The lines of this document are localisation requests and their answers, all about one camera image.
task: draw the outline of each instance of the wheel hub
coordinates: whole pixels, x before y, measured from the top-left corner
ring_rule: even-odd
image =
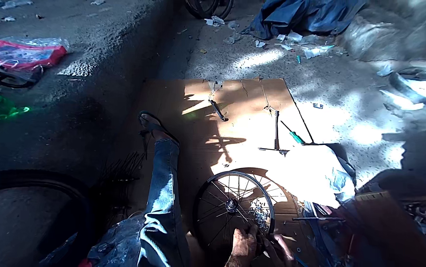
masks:
[[[238,211],[238,202],[234,199],[228,199],[228,201],[226,202],[226,210],[228,212],[236,212]]]

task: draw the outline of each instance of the sandal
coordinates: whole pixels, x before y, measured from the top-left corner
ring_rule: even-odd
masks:
[[[147,115],[151,116],[152,118],[156,119],[160,125],[159,124],[151,123],[150,121],[142,118],[142,114],[147,114]],[[139,135],[142,137],[142,142],[144,143],[145,159],[147,159],[147,141],[145,140],[145,135],[147,135],[148,133],[150,133],[151,136],[153,137],[154,136],[154,130],[158,130],[158,131],[164,132],[166,135],[168,135],[170,138],[172,138],[172,140],[174,140],[175,142],[177,142],[178,144],[180,144],[180,142],[178,141],[178,139],[176,137],[174,137],[169,131],[167,131],[167,129],[165,129],[165,127],[163,126],[162,122],[157,117],[155,117],[153,114],[151,114],[150,112],[145,111],[145,110],[139,112],[138,119],[139,119],[140,125],[142,125],[142,126],[144,126],[142,124],[142,120],[147,121],[147,129],[139,131]]]

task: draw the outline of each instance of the jeans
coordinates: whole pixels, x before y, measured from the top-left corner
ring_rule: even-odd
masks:
[[[154,170],[140,231],[138,266],[190,266],[190,251],[182,230],[178,201],[179,145],[170,139],[155,143]]]

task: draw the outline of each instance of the hand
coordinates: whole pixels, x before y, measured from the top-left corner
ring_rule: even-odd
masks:
[[[251,264],[256,254],[257,225],[253,225],[246,234],[243,229],[234,230],[233,251],[226,267],[246,267]]]
[[[287,244],[284,242],[284,239],[282,238],[282,235],[274,235],[275,241],[279,243],[279,246],[282,250],[282,253],[284,254],[284,260],[282,261],[275,252],[275,248],[272,246],[272,244],[269,242],[269,240],[264,239],[264,246],[265,251],[269,255],[269,258],[271,258],[272,263],[275,267],[292,267],[292,265],[295,263],[295,259],[293,258],[292,252],[290,252],[289,248],[287,247]]]

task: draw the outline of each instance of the screwdriver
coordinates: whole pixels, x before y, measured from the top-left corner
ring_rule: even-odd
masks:
[[[295,132],[293,132],[292,130],[290,130],[289,127],[287,127],[287,125],[283,122],[280,121],[286,128],[287,130],[289,130],[289,134],[295,139],[295,141],[299,144],[305,144],[305,142],[302,140],[302,138],[300,138],[300,136],[298,136]]]

